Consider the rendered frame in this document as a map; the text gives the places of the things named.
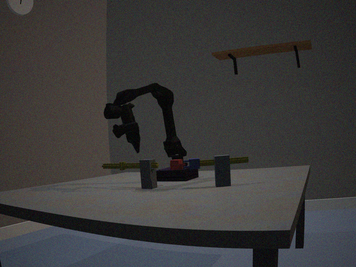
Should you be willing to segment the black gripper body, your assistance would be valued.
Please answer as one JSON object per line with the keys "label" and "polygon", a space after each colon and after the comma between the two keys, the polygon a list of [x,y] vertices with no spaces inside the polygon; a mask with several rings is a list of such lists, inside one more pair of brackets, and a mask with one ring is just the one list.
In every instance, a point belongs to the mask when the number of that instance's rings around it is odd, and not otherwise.
{"label": "black gripper body", "polygon": [[[129,132],[132,130],[139,129],[138,123],[135,122],[134,115],[128,115],[122,118],[122,121],[125,123],[124,132]],[[126,135],[127,141],[131,140],[129,136]]]}

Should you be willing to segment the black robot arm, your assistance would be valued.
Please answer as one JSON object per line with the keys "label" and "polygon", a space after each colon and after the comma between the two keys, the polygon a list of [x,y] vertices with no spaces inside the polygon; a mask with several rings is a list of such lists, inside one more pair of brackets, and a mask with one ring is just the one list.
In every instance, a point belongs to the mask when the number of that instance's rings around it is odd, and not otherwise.
{"label": "black robot arm", "polygon": [[[174,117],[172,112],[172,105],[174,102],[173,92],[158,83],[151,83],[147,86],[138,89],[126,89],[120,91],[116,95],[113,103],[107,103],[104,109],[104,117],[106,119],[121,119],[128,115],[133,115],[132,108],[134,104],[126,104],[136,99],[138,96],[152,93],[153,97],[157,99],[158,105],[162,108],[163,119],[166,130],[166,141],[163,142],[164,150],[168,157],[172,160],[183,160],[187,156],[187,151],[182,147],[181,141],[176,135]],[[123,106],[121,106],[123,105]],[[123,122],[123,121],[122,121]],[[112,132],[117,138],[120,138],[124,132],[124,125],[114,125]],[[178,154],[178,155],[176,155]]]}

